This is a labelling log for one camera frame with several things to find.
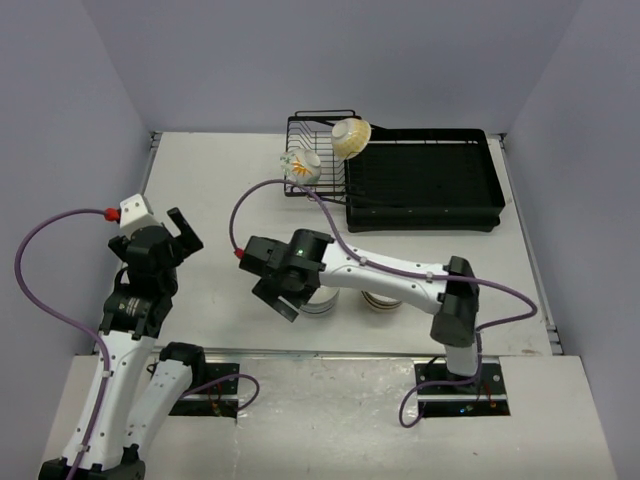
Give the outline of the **yellow patterned bowl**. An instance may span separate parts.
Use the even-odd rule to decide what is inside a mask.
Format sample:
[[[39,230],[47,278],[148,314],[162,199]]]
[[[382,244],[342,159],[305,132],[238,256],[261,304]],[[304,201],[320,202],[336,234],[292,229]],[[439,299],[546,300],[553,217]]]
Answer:
[[[367,146],[372,133],[371,125],[362,119],[346,118],[331,129],[331,145],[338,160],[357,156]]]

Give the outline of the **beige floral bowl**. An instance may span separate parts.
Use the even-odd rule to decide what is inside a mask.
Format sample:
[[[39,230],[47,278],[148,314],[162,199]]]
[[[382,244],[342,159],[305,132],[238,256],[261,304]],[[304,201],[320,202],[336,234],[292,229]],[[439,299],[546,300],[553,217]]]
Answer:
[[[383,302],[383,303],[391,303],[391,302],[396,302],[397,299],[394,299],[392,297],[388,297],[385,295],[380,295],[380,294],[376,294],[376,293],[372,293],[372,292],[368,292],[368,291],[362,291],[361,292],[363,296],[368,297],[370,299],[373,299],[374,301],[378,301],[378,302]]]
[[[396,303],[396,304],[390,304],[390,305],[378,305],[378,304],[368,304],[367,307],[374,311],[374,312],[378,312],[378,313],[389,313],[392,311],[396,311],[399,309],[399,307],[401,306],[401,304]]]
[[[377,310],[393,310],[398,308],[402,302],[396,299],[387,297],[371,296],[367,292],[363,292],[363,299],[368,305]]]

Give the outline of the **white green floral bowl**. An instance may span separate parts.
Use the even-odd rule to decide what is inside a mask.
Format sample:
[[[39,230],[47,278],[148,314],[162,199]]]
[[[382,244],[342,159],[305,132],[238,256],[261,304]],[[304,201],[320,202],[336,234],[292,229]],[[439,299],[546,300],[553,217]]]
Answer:
[[[314,150],[297,148],[279,157],[284,177],[297,184],[314,185],[322,174],[320,157]]]

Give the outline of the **white bowl front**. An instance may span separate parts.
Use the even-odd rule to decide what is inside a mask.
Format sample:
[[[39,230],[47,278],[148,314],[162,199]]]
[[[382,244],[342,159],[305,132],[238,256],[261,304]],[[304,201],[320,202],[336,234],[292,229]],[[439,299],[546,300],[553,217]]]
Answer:
[[[300,313],[309,318],[319,318],[319,317],[328,316],[332,312],[333,312],[332,308],[326,308],[324,310],[313,310],[313,309],[309,310],[306,308],[300,309]]]

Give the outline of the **beige floral bowl back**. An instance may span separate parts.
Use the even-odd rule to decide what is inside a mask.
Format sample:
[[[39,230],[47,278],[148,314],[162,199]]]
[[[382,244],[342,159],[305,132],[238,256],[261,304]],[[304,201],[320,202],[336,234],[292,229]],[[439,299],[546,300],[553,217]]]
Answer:
[[[374,301],[378,301],[378,302],[383,302],[383,303],[391,303],[391,302],[396,302],[397,299],[394,299],[392,297],[388,297],[385,295],[380,295],[380,294],[376,294],[376,293],[372,293],[372,292],[368,292],[368,291],[362,291],[361,292],[363,296],[368,297],[370,299],[373,299]]]

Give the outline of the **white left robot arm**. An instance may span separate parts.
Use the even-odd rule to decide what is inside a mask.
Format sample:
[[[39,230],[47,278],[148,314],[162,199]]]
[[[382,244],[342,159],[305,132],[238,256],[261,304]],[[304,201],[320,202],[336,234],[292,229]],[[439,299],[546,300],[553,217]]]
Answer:
[[[203,352],[177,344],[160,360],[156,377],[135,394],[162,324],[178,291],[176,269],[203,243],[178,208],[167,212],[172,235],[140,199],[120,207],[121,235],[110,249],[124,263],[103,306],[99,362],[76,431],[42,479],[141,479],[145,459],[172,406],[208,379]]]

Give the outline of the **white bowl back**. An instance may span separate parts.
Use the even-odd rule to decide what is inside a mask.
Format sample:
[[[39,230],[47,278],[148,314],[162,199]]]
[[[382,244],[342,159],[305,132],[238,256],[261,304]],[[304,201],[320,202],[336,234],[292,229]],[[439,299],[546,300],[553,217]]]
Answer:
[[[308,306],[320,306],[329,305],[334,303],[339,297],[340,289],[337,287],[322,286],[318,288],[309,299]]]

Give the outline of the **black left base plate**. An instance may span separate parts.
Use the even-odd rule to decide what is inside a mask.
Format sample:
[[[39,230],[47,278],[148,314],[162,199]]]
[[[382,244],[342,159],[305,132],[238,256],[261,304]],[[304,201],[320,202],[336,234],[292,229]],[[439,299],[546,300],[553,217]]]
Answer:
[[[207,363],[201,384],[204,385],[230,374],[237,374],[239,370],[238,363]],[[236,419],[239,406],[238,383],[238,378],[228,379],[180,399],[174,404],[169,415],[173,417]]]

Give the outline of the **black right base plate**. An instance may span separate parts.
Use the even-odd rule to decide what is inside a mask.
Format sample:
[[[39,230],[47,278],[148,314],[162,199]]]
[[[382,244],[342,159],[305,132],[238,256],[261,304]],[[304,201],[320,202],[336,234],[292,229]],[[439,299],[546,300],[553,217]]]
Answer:
[[[470,385],[453,386],[443,358],[414,365],[416,394],[422,418],[467,418],[509,416],[511,414],[501,364],[489,359],[482,365],[480,379]]]

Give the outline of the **beige floral bowl front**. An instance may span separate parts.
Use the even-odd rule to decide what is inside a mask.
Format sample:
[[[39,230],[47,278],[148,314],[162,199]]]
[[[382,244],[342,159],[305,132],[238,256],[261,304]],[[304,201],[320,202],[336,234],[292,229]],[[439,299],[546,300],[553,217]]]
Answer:
[[[396,311],[399,309],[399,307],[401,306],[401,304],[396,303],[396,304],[390,304],[390,305],[378,305],[378,304],[368,304],[367,307],[374,311],[374,312],[378,312],[378,313],[389,313],[392,311]]]

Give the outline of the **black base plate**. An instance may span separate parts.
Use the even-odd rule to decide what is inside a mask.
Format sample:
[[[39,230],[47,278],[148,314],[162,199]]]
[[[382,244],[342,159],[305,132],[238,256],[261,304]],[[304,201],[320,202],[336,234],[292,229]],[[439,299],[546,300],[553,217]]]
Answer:
[[[201,384],[204,385],[230,374],[237,374],[239,370],[238,363],[207,363]],[[236,419],[239,406],[238,383],[238,378],[228,379],[180,399],[174,404],[169,415],[173,417]]]
[[[414,365],[416,394],[422,418],[467,418],[509,416],[511,414],[501,364],[489,359],[482,365],[480,379],[470,385],[453,386],[443,358]]]

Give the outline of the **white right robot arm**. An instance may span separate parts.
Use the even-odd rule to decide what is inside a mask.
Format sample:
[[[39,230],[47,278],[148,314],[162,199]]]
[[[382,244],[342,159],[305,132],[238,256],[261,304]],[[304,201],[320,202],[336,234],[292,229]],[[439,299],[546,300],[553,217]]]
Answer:
[[[287,243],[252,236],[236,256],[239,268],[258,278],[252,293],[290,322],[322,287],[381,295],[431,315],[430,336],[445,349],[448,385],[467,393],[481,382],[479,287],[466,259],[412,263],[308,229],[296,230]]]

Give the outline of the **black dish drying tray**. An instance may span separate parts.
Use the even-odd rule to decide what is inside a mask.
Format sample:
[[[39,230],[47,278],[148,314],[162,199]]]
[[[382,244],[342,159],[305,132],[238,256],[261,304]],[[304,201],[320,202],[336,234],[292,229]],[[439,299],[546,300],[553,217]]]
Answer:
[[[506,206],[481,129],[376,127],[345,162],[345,194],[352,233],[490,232]]]

